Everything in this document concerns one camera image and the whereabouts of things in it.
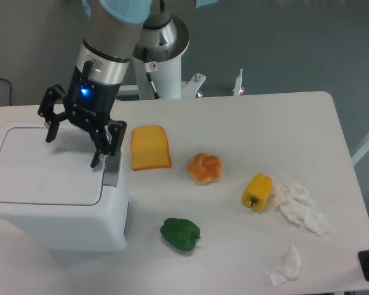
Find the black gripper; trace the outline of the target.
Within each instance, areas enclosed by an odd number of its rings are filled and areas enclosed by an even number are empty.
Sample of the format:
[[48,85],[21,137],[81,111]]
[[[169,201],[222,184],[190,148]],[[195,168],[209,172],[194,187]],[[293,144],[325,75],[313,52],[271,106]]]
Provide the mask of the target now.
[[[49,87],[38,109],[48,129],[47,143],[56,138],[60,122],[66,119],[89,133],[96,148],[91,168],[100,163],[102,155],[114,156],[121,150],[127,128],[125,121],[110,119],[120,85],[92,80],[93,66],[93,61],[87,60],[82,69],[74,69],[67,94],[61,85]],[[54,106],[58,100],[63,100],[65,111],[56,114]]]

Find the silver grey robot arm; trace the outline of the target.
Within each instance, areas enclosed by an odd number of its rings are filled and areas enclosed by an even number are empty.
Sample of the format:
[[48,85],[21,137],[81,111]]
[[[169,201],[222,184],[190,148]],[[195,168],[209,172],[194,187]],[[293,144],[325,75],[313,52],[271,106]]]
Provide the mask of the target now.
[[175,11],[206,1],[87,1],[90,20],[68,89],[53,85],[39,107],[48,134],[56,138],[61,121],[87,132],[95,145],[91,167],[120,150],[126,124],[110,117],[129,64],[142,100],[183,95],[181,57],[189,31]]

